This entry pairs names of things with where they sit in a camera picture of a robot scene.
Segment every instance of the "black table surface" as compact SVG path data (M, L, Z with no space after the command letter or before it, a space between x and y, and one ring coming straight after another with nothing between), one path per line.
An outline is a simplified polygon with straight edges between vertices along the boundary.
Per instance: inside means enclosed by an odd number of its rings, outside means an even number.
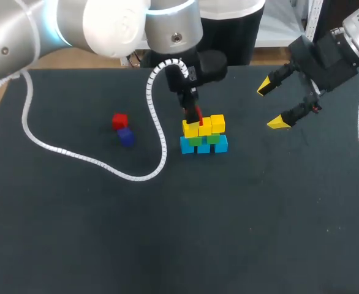
M272 67L234 67L200 88L225 115L227 154L180 152L181 114L164 75L154 101L168 161L132 183L31 142L24 79L0 104L0 293L359 293L359 75L290 130L266 123L303 97L298 77L256 94ZM32 71L31 131L121 171L154 170L161 147L148 70ZM123 148L114 112L137 145Z

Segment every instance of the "toy block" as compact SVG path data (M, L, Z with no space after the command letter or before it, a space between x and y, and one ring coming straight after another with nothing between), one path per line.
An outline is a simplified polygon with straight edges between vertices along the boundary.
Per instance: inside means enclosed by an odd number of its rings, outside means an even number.
M203 125L198 128L199 136L210 136L212 134L211 118L203 118Z
M182 128L184 130L184 136L186 139L198 137L198 128L191 129L186 121L182 121Z
M189 139L187 139L185 137L181 137L179 139L179 141L181 143L181 152L182 152L182 154L194 153L194 146L191 146L189 144Z
M128 127L118 130L117 134L123 146L132 147L135 145L135 135Z
M225 121L223 115L211 115L212 122L212 133L224 133L225 131Z
M111 121L114 130L120 130L128 127L128 116L116 113Z
M197 147L198 154L208 154L211 152L211 145L206 142L206 138L203 137L203 144Z
M219 143L215 145L215 153L225 153L229 149L226 135L221 135Z
M200 119L200 126L203 126L203 115L202 115L202 110L200 109L199 106L196 106L196 112L197 112L198 118Z
M220 134L212 134L206 138L206 142L207 144L218 144L220 137Z
M191 146L200 146L203 143L203 137L189 138L189 144Z
M200 121L187 124L191 130L198 130L200 127Z

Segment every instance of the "green block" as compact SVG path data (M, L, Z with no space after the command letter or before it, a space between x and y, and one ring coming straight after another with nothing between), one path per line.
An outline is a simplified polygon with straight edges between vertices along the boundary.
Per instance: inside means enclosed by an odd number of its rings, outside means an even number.
M194 137L189 138L188 140L191 146L201 146L201 144L203 143L203 137Z
M220 134L212 134L212 136L208 136L206 138L207 144L219 144L219 138L221 137Z

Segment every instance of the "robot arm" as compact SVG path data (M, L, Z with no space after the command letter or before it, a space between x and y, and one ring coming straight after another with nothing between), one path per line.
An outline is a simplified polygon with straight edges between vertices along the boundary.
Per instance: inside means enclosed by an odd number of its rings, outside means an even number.
M149 0L0 0L0 79L62 48L109 58L142 39Z
M130 55L146 32L161 61L182 59L190 69L165 70L188 123L200 120L197 88L227 73L225 56L199 54L203 36L197 0L0 0L0 79L62 48L77 47L108 58Z
M359 9L344 20L343 28L328 33L317 43L301 36L289 46L289 50L290 62L271 72L258 93L262 96L268 94L297 71L306 94L302 103L283 111L268 123L273 129L293 127L310 112L318 113L322 109L320 96L358 74Z

